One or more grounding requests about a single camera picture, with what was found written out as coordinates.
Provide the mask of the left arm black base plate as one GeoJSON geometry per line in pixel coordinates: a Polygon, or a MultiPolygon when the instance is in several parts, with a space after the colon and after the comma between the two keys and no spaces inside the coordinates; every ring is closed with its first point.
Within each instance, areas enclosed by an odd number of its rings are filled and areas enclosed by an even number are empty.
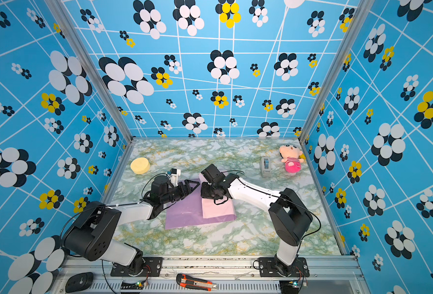
{"type": "Polygon", "coordinates": [[[159,277],[162,262],[162,257],[140,257],[128,266],[113,263],[110,275],[112,277],[159,277]]]}

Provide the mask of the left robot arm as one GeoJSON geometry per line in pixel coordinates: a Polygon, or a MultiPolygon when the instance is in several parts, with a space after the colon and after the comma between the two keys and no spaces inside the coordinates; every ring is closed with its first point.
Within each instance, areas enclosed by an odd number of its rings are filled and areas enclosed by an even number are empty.
{"type": "Polygon", "coordinates": [[[62,246],[88,261],[109,261],[124,267],[133,276],[138,275],[145,268],[143,252],[132,245],[113,240],[117,227],[154,219],[199,186],[199,181],[184,180],[174,184],[168,176],[159,175],[154,178],[150,191],[138,203],[112,206],[91,202],[62,234],[62,246]]]}

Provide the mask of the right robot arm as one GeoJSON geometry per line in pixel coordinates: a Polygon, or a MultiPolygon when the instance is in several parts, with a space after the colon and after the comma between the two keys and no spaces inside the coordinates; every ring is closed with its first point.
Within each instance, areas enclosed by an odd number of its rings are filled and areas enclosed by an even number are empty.
{"type": "Polygon", "coordinates": [[[214,164],[201,174],[207,181],[202,186],[201,197],[214,201],[241,200],[269,213],[280,238],[274,267],[280,275],[290,276],[296,269],[299,247],[314,218],[299,196],[290,188],[275,191],[257,186],[234,173],[219,171],[214,164]]]}

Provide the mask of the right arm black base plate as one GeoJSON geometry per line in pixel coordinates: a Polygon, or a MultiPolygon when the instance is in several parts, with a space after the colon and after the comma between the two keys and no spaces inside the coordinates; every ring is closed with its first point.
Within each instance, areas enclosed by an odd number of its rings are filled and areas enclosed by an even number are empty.
{"type": "Polygon", "coordinates": [[[299,257],[290,265],[285,265],[276,257],[260,257],[258,258],[259,274],[262,278],[309,278],[310,271],[308,269],[305,258],[299,257]]]}

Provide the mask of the purple wrapping paper sheet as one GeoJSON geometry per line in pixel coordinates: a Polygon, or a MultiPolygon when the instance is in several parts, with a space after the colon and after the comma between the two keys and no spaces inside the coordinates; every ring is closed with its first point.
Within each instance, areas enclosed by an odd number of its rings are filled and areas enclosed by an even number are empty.
{"type": "Polygon", "coordinates": [[[216,205],[213,200],[201,197],[200,185],[185,199],[166,210],[165,229],[217,224],[237,219],[232,200],[216,205]]]}

